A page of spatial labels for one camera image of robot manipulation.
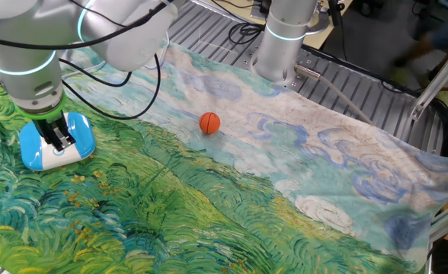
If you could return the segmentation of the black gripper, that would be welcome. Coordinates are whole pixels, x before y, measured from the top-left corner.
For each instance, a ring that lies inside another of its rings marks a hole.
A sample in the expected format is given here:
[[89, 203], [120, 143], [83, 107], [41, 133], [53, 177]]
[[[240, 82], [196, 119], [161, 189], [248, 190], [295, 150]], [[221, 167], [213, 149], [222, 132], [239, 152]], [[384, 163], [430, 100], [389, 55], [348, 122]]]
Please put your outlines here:
[[34, 119], [34, 126], [48, 145], [57, 151], [62, 151], [75, 144], [75, 139], [69, 133], [63, 112], [54, 113], [47, 119]]

